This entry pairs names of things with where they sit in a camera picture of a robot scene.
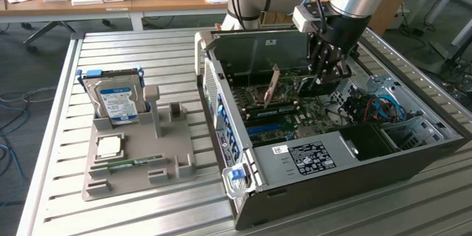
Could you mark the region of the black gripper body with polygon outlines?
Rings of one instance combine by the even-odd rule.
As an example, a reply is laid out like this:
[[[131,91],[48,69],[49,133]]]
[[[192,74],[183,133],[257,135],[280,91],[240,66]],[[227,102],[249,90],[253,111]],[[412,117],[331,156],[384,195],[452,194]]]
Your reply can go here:
[[[351,18],[344,15],[329,16],[325,19],[327,30],[317,35],[347,54],[355,46],[369,21],[371,16],[364,18]]]

